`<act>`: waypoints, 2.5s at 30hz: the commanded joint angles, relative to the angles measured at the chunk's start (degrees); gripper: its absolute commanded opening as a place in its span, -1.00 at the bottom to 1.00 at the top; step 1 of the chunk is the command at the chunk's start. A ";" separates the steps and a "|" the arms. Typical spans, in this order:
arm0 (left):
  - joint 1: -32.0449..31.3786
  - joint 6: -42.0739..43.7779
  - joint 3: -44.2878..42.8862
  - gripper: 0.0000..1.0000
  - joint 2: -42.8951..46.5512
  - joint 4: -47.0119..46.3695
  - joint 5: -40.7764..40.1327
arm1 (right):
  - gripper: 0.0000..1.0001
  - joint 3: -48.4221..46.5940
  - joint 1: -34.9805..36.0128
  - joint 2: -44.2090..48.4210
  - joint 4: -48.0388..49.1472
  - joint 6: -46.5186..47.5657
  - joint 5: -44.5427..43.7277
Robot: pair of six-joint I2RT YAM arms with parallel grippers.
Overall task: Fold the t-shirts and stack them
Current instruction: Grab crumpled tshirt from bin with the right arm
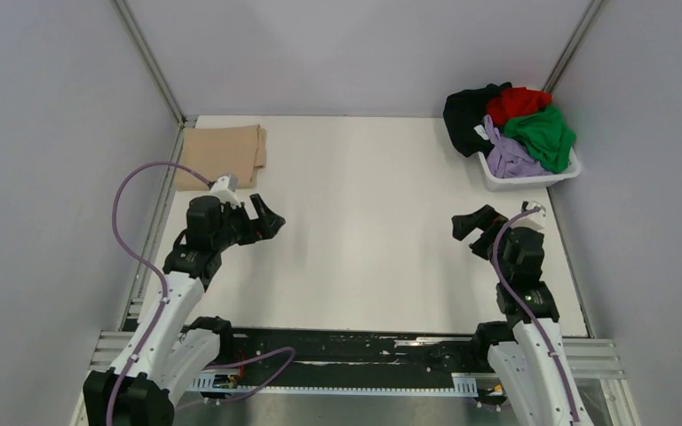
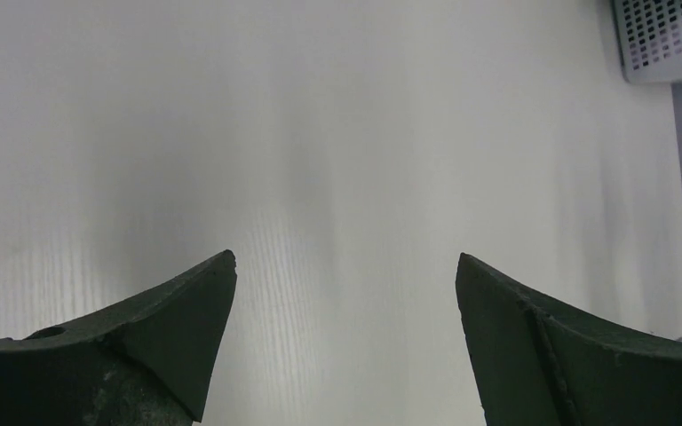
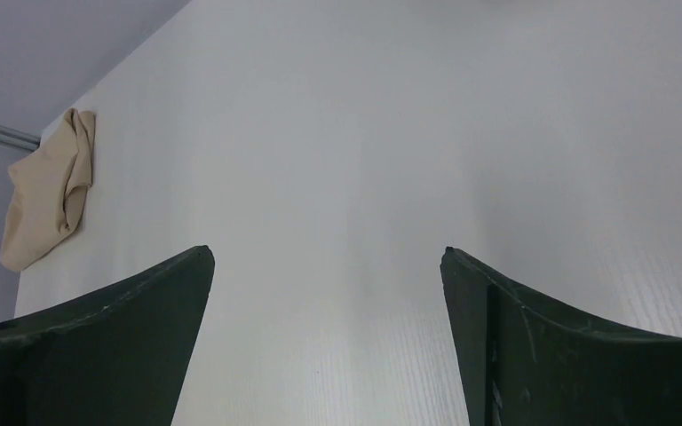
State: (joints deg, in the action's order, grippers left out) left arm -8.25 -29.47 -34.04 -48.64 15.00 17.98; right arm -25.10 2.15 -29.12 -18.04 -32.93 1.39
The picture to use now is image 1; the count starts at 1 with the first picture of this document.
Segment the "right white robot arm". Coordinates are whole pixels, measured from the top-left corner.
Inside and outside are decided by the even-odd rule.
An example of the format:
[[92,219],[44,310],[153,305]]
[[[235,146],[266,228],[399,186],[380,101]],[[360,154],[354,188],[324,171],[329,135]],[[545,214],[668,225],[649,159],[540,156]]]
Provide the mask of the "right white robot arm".
[[512,218],[489,205],[451,218],[458,241],[480,232],[470,249],[493,267],[496,301],[505,317],[478,325],[472,358],[497,374],[519,424],[590,425],[567,360],[559,310],[542,279],[544,235],[522,222],[544,214],[541,205],[526,201]]

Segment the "green t shirt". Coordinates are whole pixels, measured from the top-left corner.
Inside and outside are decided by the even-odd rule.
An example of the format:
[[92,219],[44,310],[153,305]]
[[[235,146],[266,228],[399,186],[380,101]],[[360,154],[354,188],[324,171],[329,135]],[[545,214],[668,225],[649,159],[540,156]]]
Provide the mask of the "green t shirt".
[[553,104],[531,115],[511,118],[504,135],[520,141],[531,157],[551,173],[563,173],[570,164],[576,134]]

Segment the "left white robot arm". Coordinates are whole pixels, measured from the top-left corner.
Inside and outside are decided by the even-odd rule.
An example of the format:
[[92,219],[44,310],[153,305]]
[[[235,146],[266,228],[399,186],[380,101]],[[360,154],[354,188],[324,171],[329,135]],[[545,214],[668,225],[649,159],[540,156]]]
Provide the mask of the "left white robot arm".
[[224,367],[234,360],[237,345],[228,321],[186,320],[222,265],[224,251],[270,240],[285,226],[260,195],[252,194],[250,202],[255,217],[224,195],[190,201],[186,226],[158,275],[163,284],[155,306],[110,367],[91,371],[83,384],[90,425],[171,425],[177,403],[206,365]]

